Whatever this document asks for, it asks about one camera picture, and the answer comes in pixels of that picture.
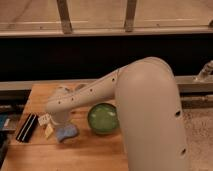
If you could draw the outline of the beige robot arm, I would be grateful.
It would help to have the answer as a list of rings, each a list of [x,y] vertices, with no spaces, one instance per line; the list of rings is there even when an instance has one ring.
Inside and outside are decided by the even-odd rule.
[[[58,88],[46,103],[54,126],[71,110],[113,99],[129,171],[189,171],[179,89],[170,66],[147,57],[71,92]]]

